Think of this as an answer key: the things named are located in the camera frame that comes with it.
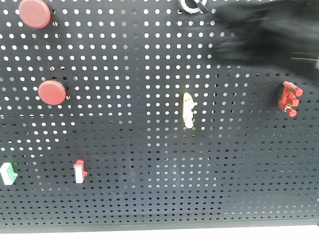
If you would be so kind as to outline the black blurred robot gripper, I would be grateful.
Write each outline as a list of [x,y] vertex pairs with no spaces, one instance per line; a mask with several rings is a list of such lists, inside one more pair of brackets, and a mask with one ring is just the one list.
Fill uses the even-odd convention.
[[278,67],[318,80],[317,0],[229,2],[216,9],[215,19],[235,34],[215,45],[215,57],[221,62]]

